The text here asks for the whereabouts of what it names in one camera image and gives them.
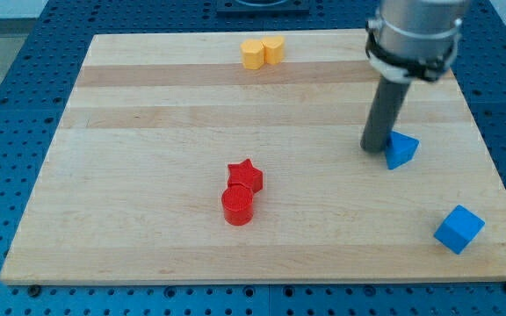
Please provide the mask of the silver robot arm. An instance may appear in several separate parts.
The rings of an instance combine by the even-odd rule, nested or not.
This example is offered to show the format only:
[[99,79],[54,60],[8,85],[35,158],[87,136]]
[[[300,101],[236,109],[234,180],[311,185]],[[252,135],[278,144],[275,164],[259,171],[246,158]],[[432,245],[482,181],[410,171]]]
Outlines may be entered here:
[[366,21],[365,52],[388,81],[433,83],[456,60],[470,0],[382,0]]

